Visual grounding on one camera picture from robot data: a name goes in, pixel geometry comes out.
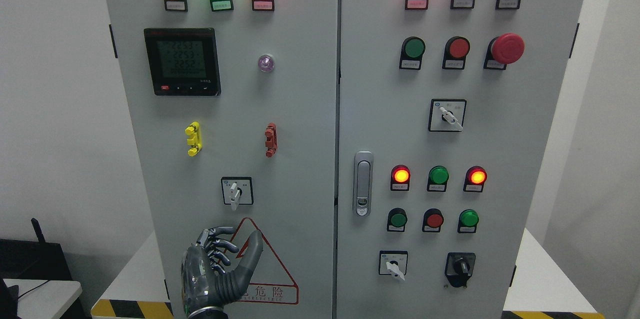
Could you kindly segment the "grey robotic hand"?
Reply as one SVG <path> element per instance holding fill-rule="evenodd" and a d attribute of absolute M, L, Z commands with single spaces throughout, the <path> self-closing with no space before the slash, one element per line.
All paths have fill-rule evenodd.
<path fill-rule="evenodd" d="M 208 306 L 224 310 L 225 305 L 239 301 L 247 291 L 263 252 L 263 235 L 260 230 L 253 231 L 248 237 L 246 255 L 232 271 L 226 272 L 224 266 L 231 262 L 221 249 L 232 253 L 238 253 L 240 249 L 219 235 L 233 233 L 233 227 L 204 228 L 196 242 L 185 251 L 181 274 L 186 317 Z"/>

